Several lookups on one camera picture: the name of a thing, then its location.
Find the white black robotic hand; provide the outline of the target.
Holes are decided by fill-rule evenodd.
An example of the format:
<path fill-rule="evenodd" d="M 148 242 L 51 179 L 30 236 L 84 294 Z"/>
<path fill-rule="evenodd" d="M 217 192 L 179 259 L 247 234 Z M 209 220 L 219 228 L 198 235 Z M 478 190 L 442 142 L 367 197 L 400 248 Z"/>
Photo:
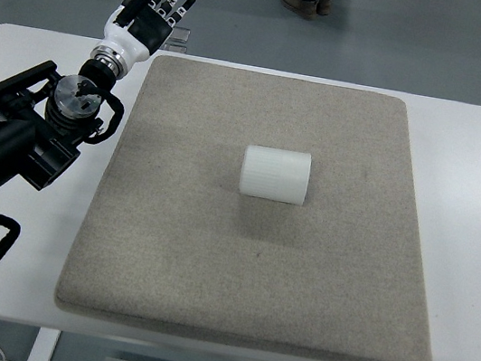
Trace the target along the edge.
<path fill-rule="evenodd" d="M 196 0 L 124 0 L 105 23 L 90 58 L 122 79 L 160 49 Z"/>

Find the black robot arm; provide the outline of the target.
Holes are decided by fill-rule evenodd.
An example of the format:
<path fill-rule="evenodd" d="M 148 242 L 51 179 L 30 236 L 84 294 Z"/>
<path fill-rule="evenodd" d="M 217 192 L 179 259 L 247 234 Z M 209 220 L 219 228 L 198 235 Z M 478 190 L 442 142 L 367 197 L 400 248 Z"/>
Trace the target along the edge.
<path fill-rule="evenodd" d="M 105 59 L 60 75 L 46 61 L 0 81 L 0 187 L 21 176 L 37 190 L 79 157 L 80 144 L 112 137 L 124 106 L 111 92 L 121 73 Z"/>

